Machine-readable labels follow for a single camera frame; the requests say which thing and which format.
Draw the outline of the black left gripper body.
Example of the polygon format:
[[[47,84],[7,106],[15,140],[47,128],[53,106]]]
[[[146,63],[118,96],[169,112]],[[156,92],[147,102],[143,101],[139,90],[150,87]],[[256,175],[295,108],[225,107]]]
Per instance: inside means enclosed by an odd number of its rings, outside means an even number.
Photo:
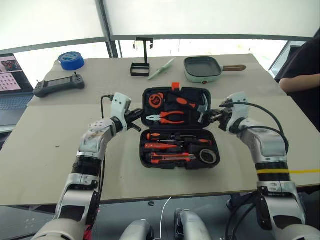
[[[125,121],[127,123],[127,127],[129,128],[130,123],[134,123],[139,118],[136,118],[136,109],[130,111],[128,110],[124,115]]]

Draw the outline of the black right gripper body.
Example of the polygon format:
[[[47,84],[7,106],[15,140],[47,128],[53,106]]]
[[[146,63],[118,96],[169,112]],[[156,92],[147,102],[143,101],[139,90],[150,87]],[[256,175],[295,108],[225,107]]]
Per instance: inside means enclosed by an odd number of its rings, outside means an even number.
[[[215,115],[213,117],[218,117],[219,128],[223,131],[227,130],[227,125],[230,120],[230,110],[228,108],[223,109],[213,109]]]

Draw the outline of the orange test pen screwdriver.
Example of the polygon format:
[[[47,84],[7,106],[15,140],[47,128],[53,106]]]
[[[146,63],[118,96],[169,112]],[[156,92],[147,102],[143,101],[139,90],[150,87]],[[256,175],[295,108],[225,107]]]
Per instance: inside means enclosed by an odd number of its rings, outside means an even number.
[[[181,148],[181,146],[176,145],[176,144],[167,144],[167,143],[145,143],[144,148],[145,149],[167,150],[167,149]]]

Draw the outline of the orange black utility knife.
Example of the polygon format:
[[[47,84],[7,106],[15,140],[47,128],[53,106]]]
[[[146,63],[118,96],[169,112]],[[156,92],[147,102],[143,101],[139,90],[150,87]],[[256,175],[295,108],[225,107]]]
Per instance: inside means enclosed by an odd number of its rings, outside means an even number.
[[[197,157],[194,154],[189,154],[187,152],[177,153],[177,154],[159,154],[159,153],[152,152],[150,154],[150,162],[152,164],[159,164],[162,162],[174,162],[174,161],[190,162],[196,159]]]

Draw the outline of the black plastic tool case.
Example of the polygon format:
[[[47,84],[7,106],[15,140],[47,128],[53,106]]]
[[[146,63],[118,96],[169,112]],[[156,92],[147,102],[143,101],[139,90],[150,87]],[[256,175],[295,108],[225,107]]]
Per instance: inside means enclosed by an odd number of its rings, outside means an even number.
[[[160,108],[152,108],[149,105],[149,97],[152,94],[163,93],[164,102]],[[216,167],[221,160],[219,148],[212,132],[207,130],[210,122],[206,121],[204,116],[202,123],[198,123],[200,113],[196,110],[192,110],[185,106],[182,106],[175,102],[167,102],[167,96],[173,94],[177,97],[182,97],[184,99],[190,100],[193,103],[199,103],[201,105],[204,102],[201,99],[202,94],[205,94],[208,100],[208,110],[211,109],[211,94],[207,89],[196,88],[196,87],[180,87],[178,82],[172,83],[171,86],[165,87],[152,87],[144,91],[142,95],[142,107],[143,116],[141,121],[143,125],[147,128],[142,132],[140,136],[139,143],[139,157],[141,163],[146,168],[157,168],[163,170],[173,170],[175,168],[184,168],[186,170],[198,170],[198,169],[212,169]],[[184,123],[183,124],[159,124],[156,121],[149,121],[146,119],[147,116],[159,114],[161,112],[171,112],[171,111],[181,111],[184,112]],[[170,135],[191,135],[195,137],[185,137],[181,139],[169,139],[169,140],[184,140],[187,138],[194,139],[206,139],[211,140],[212,145],[206,144],[184,144],[184,143],[169,143],[169,142],[155,142],[154,140],[147,140],[147,134],[160,133],[160,134],[170,134]],[[147,143],[161,143],[161,144],[172,144],[181,146],[179,148],[170,149],[147,149],[144,145]],[[214,164],[206,164],[200,160],[199,153],[203,149],[209,149],[215,152],[217,156],[217,161]],[[196,156],[195,160],[192,161],[167,161],[160,163],[151,163],[151,153],[158,154],[179,154],[179,153],[189,153]]]

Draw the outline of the orange black tape measure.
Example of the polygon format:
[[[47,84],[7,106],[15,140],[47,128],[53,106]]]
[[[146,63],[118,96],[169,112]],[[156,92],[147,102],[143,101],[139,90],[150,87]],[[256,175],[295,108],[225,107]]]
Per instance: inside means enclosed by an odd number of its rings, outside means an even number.
[[[148,103],[153,109],[160,108],[164,103],[164,94],[161,92],[152,94],[148,99]]]

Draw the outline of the pale green electric pan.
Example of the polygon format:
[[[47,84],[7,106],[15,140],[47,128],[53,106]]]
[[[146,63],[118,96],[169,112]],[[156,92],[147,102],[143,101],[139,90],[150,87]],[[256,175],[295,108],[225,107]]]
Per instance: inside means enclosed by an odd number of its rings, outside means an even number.
[[[192,83],[207,84],[219,79],[223,72],[241,72],[246,65],[221,65],[211,56],[191,56],[184,59],[184,74]]]

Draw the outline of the black electrical tape roll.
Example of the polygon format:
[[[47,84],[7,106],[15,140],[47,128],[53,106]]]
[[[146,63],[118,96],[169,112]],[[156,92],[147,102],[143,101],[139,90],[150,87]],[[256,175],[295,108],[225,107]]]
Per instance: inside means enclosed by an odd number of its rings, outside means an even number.
[[[217,161],[217,155],[210,149],[202,149],[199,152],[199,158],[203,163],[208,165],[214,164]]]

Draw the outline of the pale green plastic stick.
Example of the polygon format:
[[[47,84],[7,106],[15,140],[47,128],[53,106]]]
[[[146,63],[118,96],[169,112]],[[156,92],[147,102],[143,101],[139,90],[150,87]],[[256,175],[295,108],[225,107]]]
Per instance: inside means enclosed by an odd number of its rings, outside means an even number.
[[[169,60],[165,65],[163,65],[162,67],[160,67],[159,69],[157,69],[152,75],[150,75],[148,77],[148,80],[151,81],[152,79],[154,79],[155,77],[157,77],[158,75],[160,75],[161,73],[165,72],[166,70],[168,70],[171,65],[174,62],[174,58],[172,58],[171,60]]]

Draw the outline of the black metal stand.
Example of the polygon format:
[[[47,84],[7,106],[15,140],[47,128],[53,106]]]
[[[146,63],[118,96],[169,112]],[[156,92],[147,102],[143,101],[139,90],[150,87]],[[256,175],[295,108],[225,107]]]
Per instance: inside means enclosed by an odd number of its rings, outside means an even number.
[[[143,42],[144,62],[132,62],[130,66],[130,75],[132,77],[148,77],[150,75],[150,63],[148,62],[147,42],[150,42],[149,49],[154,45],[153,37],[136,37],[133,43],[133,48],[136,47],[136,42]]]

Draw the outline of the black handheld controller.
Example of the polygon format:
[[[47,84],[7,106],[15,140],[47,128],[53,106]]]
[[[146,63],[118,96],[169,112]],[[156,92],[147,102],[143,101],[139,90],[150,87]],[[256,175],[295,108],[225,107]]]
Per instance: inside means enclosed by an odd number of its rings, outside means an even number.
[[[72,76],[53,79],[53,80],[43,80],[38,82],[33,90],[33,95],[38,98],[44,98],[47,95],[72,90],[72,89],[84,89],[85,82],[80,74],[74,72]]]

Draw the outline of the blue tape roll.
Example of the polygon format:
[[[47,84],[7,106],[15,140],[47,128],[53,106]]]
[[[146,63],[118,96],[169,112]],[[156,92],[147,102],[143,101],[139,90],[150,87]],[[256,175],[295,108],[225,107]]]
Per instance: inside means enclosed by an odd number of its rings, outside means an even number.
[[[76,51],[70,51],[61,54],[58,57],[58,62],[66,71],[78,70],[85,65],[82,55]]]

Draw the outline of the silver rounded leg shell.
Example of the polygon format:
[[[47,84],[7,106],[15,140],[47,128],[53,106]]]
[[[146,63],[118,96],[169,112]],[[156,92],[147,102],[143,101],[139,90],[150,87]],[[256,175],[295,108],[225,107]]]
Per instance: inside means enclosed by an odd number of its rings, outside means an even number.
[[[203,220],[189,209],[177,208],[174,212],[175,240],[212,240]]]
[[[129,224],[119,240],[154,240],[154,229],[145,220],[135,220]]]

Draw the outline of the person in black shirt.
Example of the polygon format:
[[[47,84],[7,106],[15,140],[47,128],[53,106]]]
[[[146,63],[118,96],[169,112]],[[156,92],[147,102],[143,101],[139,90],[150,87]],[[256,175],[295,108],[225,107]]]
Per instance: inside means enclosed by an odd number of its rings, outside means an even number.
[[[299,76],[320,74],[320,36],[306,43],[307,47],[304,51],[307,56],[304,59],[304,69]],[[320,87],[286,94],[295,101],[320,132]]]

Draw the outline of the grey window frame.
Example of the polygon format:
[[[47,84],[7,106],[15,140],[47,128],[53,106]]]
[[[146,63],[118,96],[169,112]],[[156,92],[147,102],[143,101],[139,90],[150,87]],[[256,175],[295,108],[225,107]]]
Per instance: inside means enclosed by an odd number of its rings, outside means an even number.
[[[0,0],[0,54],[137,37],[306,41],[320,0]]]

